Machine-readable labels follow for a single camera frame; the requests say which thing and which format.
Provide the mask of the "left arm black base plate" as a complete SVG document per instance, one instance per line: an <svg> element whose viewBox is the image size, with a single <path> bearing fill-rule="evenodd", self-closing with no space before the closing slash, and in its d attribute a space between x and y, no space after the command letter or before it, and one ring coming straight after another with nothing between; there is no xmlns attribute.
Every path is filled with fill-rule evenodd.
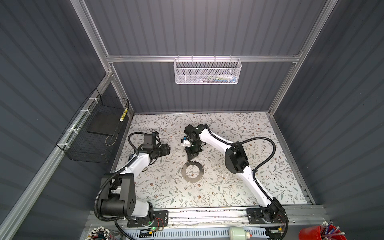
<svg viewBox="0 0 384 240"><path fill-rule="evenodd" d="M169 211L154 211L149 213L149 218L135 218L128 220L128 228L141 227L167 227L169 220Z"/></svg>

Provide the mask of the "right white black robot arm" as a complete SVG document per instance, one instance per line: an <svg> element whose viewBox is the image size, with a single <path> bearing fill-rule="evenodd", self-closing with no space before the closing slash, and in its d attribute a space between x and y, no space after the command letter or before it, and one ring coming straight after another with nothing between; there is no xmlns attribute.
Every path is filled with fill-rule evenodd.
<svg viewBox="0 0 384 240"><path fill-rule="evenodd" d="M262 218L267 223L273 223L281 220L286 226L289 223L285 209L277 198L273 197L267 189L260 183L256 177L258 169L273 158L276 153L276 144L266 137L254 137L242 142L230 142L215 133L213 133L208 125L200 124L197 127L188 125L185 127L186 134L181 143L185 147L188 160L197 157L203 151L203 143L209 144L219 150L225 157L225 166L227 170L238 176L245 185L251 190L255 196L259 208L262 211ZM272 153L262 163L254 169L250 167L248 157L243 145L256 140L267 141L272 145Z"/></svg>

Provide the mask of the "metal perforated ring disc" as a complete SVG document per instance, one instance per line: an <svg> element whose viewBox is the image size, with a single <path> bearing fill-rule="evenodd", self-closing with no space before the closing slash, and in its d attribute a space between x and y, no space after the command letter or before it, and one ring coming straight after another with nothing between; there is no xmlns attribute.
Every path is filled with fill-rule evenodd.
<svg viewBox="0 0 384 240"><path fill-rule="evenodd" d="M196 161L186 162L181 169L182 178L189 183L199 182L204 175L204 167Z"/></svg>

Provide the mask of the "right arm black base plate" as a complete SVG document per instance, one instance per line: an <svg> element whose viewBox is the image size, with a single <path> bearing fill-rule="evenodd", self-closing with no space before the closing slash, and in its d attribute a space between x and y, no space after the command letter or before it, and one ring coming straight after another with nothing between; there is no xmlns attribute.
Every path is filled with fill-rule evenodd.
<svg viewBox="0 0 384 240"><path fill-rule="evenodd" d="M278 210L274 216L269 216L261 208L248 208L246 209L247 218L250 224L283 224L288 221L286 218L286 211L284 208Z"/></svg>

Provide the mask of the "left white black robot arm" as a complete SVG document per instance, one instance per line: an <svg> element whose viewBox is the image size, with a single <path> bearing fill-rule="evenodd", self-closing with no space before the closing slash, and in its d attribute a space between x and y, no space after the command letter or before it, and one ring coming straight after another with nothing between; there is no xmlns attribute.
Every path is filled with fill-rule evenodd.
<svg viewBox="0 0 384 240"><path fill-rule="evenodd" d="M134 152L123 167L103 176L94 202L94 214L103 222L137 219L149 225L155 217L154 207L137 199L135 180L158 158L169 155L171 148L161 143L158 132L134 132L128 136L128 141Z"/></svg>

